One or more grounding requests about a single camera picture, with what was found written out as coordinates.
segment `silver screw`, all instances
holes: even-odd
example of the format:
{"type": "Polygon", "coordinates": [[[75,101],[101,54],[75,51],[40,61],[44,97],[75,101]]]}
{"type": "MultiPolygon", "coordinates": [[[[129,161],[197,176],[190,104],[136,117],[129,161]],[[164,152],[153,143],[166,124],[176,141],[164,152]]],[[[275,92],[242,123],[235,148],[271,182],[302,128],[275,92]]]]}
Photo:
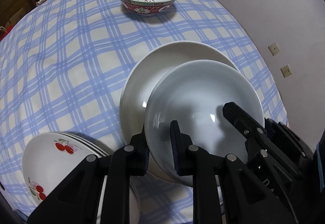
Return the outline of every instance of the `silver screw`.
{"type": "Polygon", "coordinates": [[[126,152],[132,152],[134,150],[134,147],[132,145],[127,145],[124,147],[124,151],[126,152]]]}
{"type": "Polygon", "coordinates": [[[199,149],[199,147],[197,145],[192,144],[188,147],[188,149],[192,152],[196,152],[199,149]]]}
{"type": "Polygon", "coordinates": [[[87,162],[93,162],[96,160],[96,155],[90,154],[86,157],[87,162]]]}
{"type": "Polygon", "coordinates": [[[237,156],[235,156],[234,154],[228,154],[228,155],[227,155],[227,159],[228,159],[229,161],[233,162],[233,161],[236,161],[237,156]]]}
{"type": "Polygon", "coordinates": [[[263,156],[263,157],[267,157],[268,156],[268,153],[266,152],[266,150],[261,150],[261,155],[263,156]]]}

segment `electrical outlet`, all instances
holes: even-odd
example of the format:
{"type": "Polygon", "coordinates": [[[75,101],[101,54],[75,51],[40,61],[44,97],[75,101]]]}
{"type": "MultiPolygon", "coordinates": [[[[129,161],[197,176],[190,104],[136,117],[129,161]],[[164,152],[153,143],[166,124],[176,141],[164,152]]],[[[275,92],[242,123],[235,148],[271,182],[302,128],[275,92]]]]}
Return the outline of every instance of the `electrical outlet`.
{"type": "Polygon", "coordinates": [[[281,67],[281,72],[285,78],[292,74],[289,65],[286,65],[285,67],[281,67]]]}
{"type": "Polygon", "coordinates": [[[273,56],[275,56],[276,54],[280,53],[280,48],[277,45],[277,43],[273,43],[269,46],[269,49],[272,53],[273,56]]]}

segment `plaid pattern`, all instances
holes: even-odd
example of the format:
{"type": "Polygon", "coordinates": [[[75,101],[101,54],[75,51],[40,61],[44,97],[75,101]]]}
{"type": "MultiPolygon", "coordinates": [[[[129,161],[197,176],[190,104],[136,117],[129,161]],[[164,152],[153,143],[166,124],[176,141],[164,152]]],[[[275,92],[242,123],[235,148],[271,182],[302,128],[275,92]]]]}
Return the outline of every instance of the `plaid pattern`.
{"type": "MultiPolygon", "coordinates": [[[[251,39],[216,0],[177,0],[141,17],[119,0],[49,0],[0,42],[0,180],[27,215],[35,205],[22,176],[27,142],[46,131],[77,131],[115,150],[124,145],[119,100],[127,76],[150,50],[174,40],[209,44],[252,83],[265,117],[286,123],[272,75],[251,39]]],[[[140,223],[192,220],[192,189],[135,178],[140,223]]]]}

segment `table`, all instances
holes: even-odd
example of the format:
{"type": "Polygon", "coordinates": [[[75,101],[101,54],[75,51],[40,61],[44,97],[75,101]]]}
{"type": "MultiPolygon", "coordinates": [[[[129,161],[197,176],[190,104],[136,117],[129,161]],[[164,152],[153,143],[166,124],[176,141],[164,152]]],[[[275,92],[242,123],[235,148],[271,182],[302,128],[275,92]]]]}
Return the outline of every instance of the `table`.
{"type": "MultiPolygon", "coordinates": [[[[49,0],[0,42],[0,181],[27,215],[35,205],[22,176],[28,141],[47,131],[82,132],[101,147],[124,145],[119,121],[123,85],[144,55],[174,40],[209,44],[227,55],[254,86],[265,117],[287,122],[260,53],[216,0],[177,0],[141,17],[119,0],[49,0]]],[[[192,220],[192,189],[147,175],[133,179],[140,223],[192,220]]]]}

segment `blue strip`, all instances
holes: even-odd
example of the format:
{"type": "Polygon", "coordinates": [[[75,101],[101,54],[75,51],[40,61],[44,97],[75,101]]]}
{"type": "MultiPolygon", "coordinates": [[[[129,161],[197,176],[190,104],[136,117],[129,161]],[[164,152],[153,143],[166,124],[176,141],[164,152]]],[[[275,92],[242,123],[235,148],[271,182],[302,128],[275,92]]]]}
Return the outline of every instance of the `blue strip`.
{"type": "Polygon", "coordinates": [[[317,153],[317,163],[318,163],[318,174],[320,176],[320,192],[322,192],[325,187],[325,183],[324,183],[323,166],[322,166],[321,155],[320,155],[320,143],[318,143],[316,146],[316,153],[317,153]]]}

